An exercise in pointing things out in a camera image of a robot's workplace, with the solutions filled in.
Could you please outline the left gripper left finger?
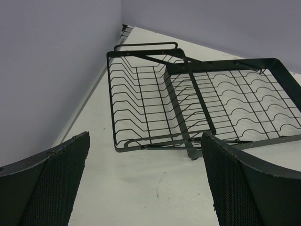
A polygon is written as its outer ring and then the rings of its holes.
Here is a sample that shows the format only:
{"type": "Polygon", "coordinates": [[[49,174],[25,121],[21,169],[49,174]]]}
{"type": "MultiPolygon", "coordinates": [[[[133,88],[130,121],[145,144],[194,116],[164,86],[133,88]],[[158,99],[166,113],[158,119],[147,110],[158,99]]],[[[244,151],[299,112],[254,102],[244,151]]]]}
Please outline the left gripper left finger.
{"type": "Polygon", "coordinates": [[[85,131],[0,168],[2,226],[66,226],[90,148],[85,131]]]}

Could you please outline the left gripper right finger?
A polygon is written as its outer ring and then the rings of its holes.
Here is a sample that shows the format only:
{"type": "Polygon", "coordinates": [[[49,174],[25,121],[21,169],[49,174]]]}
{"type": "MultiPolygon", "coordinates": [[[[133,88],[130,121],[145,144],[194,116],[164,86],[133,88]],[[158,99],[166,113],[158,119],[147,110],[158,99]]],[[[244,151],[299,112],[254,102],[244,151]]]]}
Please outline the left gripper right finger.
{"type": "Polygon", "coordinates": [[[299,226],[301,173],[248,154],[209,132],[201,137],[221,226],[299,226]]]}

